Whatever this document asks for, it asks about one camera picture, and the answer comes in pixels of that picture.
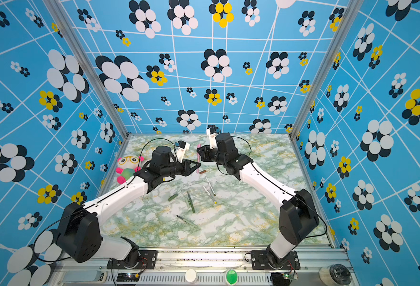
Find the white pen brown end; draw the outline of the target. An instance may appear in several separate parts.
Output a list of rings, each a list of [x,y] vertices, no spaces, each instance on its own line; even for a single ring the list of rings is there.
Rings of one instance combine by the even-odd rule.
[[[206,180],[207,180],[208,185],[210,186],[210,189],[211,189],[211,193],[212,193],[212,195],[213,195],[214,197],[216,197],[216,193],[215,193],[215,191],[214,191],[214,189],[213,189],[213,186],[211,185],[210,180],[209,180],[207,177],[206,177]]]

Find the pink pen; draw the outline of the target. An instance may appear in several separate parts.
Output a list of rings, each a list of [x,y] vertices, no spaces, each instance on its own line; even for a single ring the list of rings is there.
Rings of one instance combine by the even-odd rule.
[[[196,173],[199,174],[199,169],[200,169],[200,155],[197,154],[197,162],[199,163],[199,167],[196,169]]]

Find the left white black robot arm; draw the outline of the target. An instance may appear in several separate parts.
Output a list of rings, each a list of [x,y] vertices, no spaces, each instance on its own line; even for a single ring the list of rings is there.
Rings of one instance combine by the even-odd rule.
[[[200,167],[184,157],[190,145],[175,143],[176,150],[158,146],[152,158],[116,189],[80,206],[71,203],[63,212],[56,230],[56,244],[76,262],[92,258],[107,258],[123,262],[133,268],[140,261],[139,247],[133,241],[105,237],[100,227],[114,214],[132,201],[150,193],[165,182],[166,178],[189,176]]]

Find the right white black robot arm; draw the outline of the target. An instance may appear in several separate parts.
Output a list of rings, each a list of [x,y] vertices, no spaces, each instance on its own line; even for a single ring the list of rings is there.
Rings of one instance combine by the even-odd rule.
[[[311,193],[296,191],[263,171],[250,156],[238,152],[229,133],[208,129],[206,134],[209,144],[197,149],[201,161],[223,166],[228,175],[258,190],[279,210],[280,233],[267,247],[267,260],[272,268],[281,269],[287,255],[319,225]]]

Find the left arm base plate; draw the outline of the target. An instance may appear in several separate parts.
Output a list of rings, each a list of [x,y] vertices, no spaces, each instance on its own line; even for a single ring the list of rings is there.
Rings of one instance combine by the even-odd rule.
[[[109,260],[107,263],[107,269],[154,269],[157,262],[157,255],[158,251],[156,250],[137,250],[132,255],[129,254],[124,260]]]

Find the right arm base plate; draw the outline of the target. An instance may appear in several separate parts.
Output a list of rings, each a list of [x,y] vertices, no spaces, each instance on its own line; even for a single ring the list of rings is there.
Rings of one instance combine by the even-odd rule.
[[[290,251],[284,258],[278,258],[273,252],[267,250],[253,250],[250,255],[254,270],[294,271],[301,269],[296,251]]]

